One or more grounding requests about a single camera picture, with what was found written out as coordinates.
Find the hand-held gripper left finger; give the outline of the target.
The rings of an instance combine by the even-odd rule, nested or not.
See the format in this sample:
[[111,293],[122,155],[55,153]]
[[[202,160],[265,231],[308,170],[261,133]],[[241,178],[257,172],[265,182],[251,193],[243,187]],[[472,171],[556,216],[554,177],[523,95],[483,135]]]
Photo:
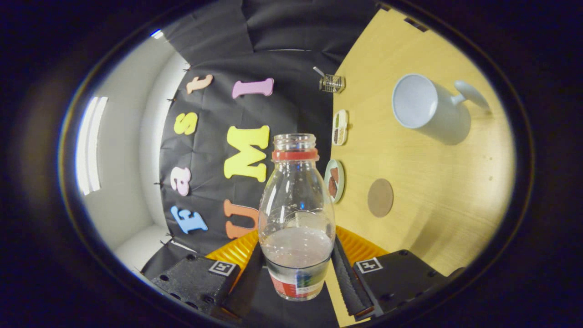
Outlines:
[[258,233],[250,232],[206,256],[190,253],[150,280],[192,309],[240,320],[251,309],[261,270]]

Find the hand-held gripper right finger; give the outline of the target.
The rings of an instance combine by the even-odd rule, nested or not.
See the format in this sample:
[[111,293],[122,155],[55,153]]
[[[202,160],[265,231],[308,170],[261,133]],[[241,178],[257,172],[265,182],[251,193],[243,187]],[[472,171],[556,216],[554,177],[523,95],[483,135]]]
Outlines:
[[461,266],[445,276],[412,251],[387,252],[341,226],[335,230],[332,263],[354,319],[393,317],[418,307],[464,271]]

